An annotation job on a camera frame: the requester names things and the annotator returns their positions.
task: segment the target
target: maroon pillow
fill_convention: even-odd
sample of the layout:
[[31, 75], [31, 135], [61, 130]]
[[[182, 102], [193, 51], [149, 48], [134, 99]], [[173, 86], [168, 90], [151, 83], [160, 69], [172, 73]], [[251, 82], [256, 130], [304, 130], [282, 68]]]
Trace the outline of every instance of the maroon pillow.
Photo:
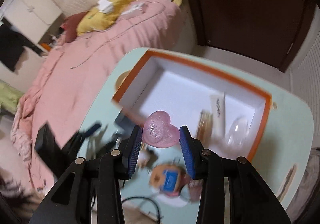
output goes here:
[[87, 14], [88, 12], [81, 12], [78, 14], [74, 14], [66, 19], [66, 39], [65, 42], [70, 43], [74, 41], [77, 37], [77, 27], [80, 23], [81, 19]]

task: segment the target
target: heart-shaped candy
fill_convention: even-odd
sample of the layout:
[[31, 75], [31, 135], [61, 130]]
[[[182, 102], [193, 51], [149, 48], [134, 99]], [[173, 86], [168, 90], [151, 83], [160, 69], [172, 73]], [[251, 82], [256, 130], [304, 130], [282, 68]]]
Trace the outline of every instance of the heart-shaped candy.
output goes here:
[[180, 132], [170, 122], [170, 116], [165, 111], [152, 113], [144, 123], [142, 132], [143, 142], [158, 148], [172, 147], [178, 143]]

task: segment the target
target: blue label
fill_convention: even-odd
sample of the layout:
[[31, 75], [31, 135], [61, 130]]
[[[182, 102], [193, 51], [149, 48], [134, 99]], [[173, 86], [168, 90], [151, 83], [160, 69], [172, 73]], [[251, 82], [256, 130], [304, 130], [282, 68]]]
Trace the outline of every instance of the blue label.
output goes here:
[[163, 191], [173, 192], [178, 179], [178, 173], [176, 171], [163, 171], [165, 174], [165, 181], [163, 184]]

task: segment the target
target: white foam insert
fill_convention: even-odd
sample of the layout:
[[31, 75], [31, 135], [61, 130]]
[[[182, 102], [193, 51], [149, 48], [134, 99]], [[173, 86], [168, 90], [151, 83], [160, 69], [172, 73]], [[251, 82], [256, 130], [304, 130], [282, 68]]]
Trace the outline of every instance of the white foam insert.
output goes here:
[[265, 100], [255, 93], [215, 75], [173, 62], [152, 57], [137, 74], [120, 105], [147, 118], [154, 111], [166, 111], [171, 123], [182, 125], [195, 137], [202, 110], [211, 111], [210, 95], [225, 92], [225, 133], [234, 120], [245, 116], [250, 125], [246, 146], [240, 152], [225, 151], [212, 139], [208, 148], [222, 157], [235, 159], [247, 156], [257, 135]]

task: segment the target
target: metal screw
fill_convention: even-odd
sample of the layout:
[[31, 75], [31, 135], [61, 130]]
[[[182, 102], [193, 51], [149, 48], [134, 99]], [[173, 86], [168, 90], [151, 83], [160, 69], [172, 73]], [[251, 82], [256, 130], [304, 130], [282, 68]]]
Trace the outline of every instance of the metal screw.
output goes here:
[[114, 150], [111, 151], [111, 155], [112, 156], [118, 156], [118, 155], [120, 155], [120, 151], [118, 149], [114, 149]]
[[76, 162], [76, 164], [80, 165], [84, 162], [84, 159], [83, 159], [83, 157], [78, 157], [75, 162]]
[[239, 163], [245, 164], [247, 162], [247, 159], [245, 157], [239, 157], [238, 161]]
[[209, 149], [203, 149], [201, 152], [202, 152], [202, 154], [203, 154], [204, 156], [209, 156], [209, 155], [211, 155], [211, 151], [210, 151]]

